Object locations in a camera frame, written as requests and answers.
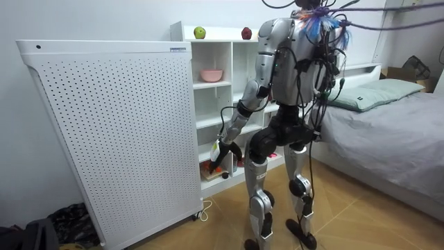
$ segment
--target apple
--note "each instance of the apple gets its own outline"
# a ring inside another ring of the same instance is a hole
[[[244,40],[249,40],[249,39],[251,39],[251,35],[253,34],[252,32],[251,32],[251,30],[248,28],[248,27],[245,27],[243,30],[242,30],[242,39],[244,39]]]
[[[205,31],[205,29],[204,28],[202,28],[202,27],[196,27],[195,29],[194,29],[194,37],[196,38],[196,39],[203,39],[203,38],[205,38],[205,35],[207,34],[207,31]]]

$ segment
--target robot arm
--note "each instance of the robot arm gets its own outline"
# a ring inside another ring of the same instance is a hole
[[[239,100],[230,126],[212,147],[210,154],[210,171],[216,169],[228,154],[232,151],[238,160],[242,159],[241,149],[234,143],[234,139],[240,135],[242,128],[247,124],[250,116],[268,97],[271,91],[271,81],[277,52],[281,44],[287,41],[294,30],[293,19],[274,19],[262,25],[259,30],[259,49],[256,57],[256,77],[249,81],[244,90],[242,99]]]

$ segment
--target gray bedsheet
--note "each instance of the gray bedsheet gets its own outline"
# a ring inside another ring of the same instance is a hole
[[[416,93],[363,113],[329,107],[322,141],[350,164],[444,204],[444,98]]]

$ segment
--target wooden floor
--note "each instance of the wooden floor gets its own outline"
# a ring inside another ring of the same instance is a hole
[[[265,187],[276,200],[271,249],[299,249],[284,225],[296,217],[284,165],[268,173]],[[312,228],[319,250],[444,250],[444,224],[317,161],[314,187]],[[244,240],[253,239],[245,183],[209,200],[207,222],[183,222],[131,249],[243,249]]]

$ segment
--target perforated white panel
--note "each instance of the perforated white panel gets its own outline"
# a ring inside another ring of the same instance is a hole
[[[33,65],[108,249],[200,205],[189,61],[74,54]]]

